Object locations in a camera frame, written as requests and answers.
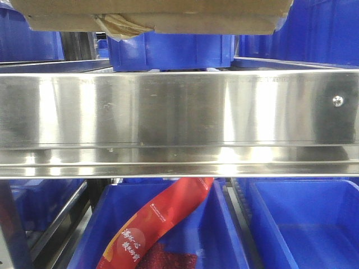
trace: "cardboard box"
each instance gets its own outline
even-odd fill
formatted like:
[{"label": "cardboard box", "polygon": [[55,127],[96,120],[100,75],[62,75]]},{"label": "cardboard box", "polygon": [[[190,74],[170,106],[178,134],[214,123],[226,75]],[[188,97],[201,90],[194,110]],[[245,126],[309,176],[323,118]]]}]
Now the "cardboard box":
[{"label": "cardboard box", "polygon": [[11,0],[34,30],[270,34],[292,0]]}]

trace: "shelving unit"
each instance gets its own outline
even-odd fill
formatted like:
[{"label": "shelving unit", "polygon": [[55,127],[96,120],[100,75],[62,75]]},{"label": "shelving unit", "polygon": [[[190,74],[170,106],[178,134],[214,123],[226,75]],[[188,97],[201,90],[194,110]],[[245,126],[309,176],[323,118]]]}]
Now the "shelving unit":
[{"label": "shelving unit", "polygon": [[[244,58],[221,72],[112,73],[108,60],[2,65],[0,178],[358,176],[359,71],[346,68]],[[0,268],[25,268],[46,244],[26,251],[0,184]]]}]

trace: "screw head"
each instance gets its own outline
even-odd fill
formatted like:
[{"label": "screw head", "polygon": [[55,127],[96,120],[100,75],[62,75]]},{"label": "screw head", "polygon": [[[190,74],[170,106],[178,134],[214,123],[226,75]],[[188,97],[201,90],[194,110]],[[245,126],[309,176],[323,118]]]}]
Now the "screw head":
[{"label": "screw head", "polygon": [[344,104],[344,98],[337,95],[335,97],[333,97],[333,105],[335,107],[339,107],[339,106],[342,106]]}]

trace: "red granular contents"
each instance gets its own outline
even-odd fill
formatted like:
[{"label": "red granular contents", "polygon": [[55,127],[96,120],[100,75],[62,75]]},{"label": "red granular contents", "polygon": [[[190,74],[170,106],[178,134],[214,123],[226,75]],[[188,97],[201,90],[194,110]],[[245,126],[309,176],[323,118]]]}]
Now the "red granular contents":
[{"label": "red granular contents", "polygon": [[156,243],[144,255],[136,269],[195,269],[197,255],[170,253]]}]

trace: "blue storage crate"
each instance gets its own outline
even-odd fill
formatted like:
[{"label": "blue storage crate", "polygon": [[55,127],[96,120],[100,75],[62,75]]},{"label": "blue storage crate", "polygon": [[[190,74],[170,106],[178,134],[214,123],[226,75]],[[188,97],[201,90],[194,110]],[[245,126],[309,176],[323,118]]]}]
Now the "blue storage crate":
[{"label": "blue storage crate", "polygon": [[229,67],[234,36],[149,32],[119,42],[108,38],[108,47],[115,71]]},{"label": "blue storage crate", "polygon": [[64,59],[59,32],[32,31],[24,16],[0,3],[0,62]]},{"label": "blue storage crate", "polygon": [[358,13],[358,0],[295,0],[273,35],[240,37],[240,56],[359,65]]},{"label": "blue storage crate", "polygon": [[122,183],[162,183],[163,178],[124,178]]},{"label": "blue storage crate", "polygon": [[44,231],[54,220],[83,179],[13,179],[12,191],[25,191],[21,222],[25,230]]},{"label": "blue storage crate", "polygon": [[97,41],[97,47],[98,47],[100,59],[109,58],[108,45],[107,45],[107,40],[106,39],[98,40]]},{"label": "blue storage crate", "polygon": [[[107,244],[126,221],[171,184],[166,181],[162,184],[109,185],[68,268],[95,268]],[[160,242],[169,252],[196,254],[196,269],[248,269],[243,246],[218,182],[214,183],[205,202],[167,232]]]},{"label": "blue storage crate", "polygon": [[252,209],[252,194],[250,191],[250,184],[255,181],[269,181],[277,182],[283,180],[349,180],[359,185],[359,178],[349,178],[349,177],[335,177],[335,178],[310,178],[310,177],[295,177],[295,178],[236,178],[234,179],[234,190],[237,192],[238,196],[241,199],[241,202],[245,205],[246,214],[249,219],[251,218],[251,209]]},{"label": "blue storage crate", "polygon": [[355,269],[359,187],[347,180],[252,182],[251,231],[267,269]]}]

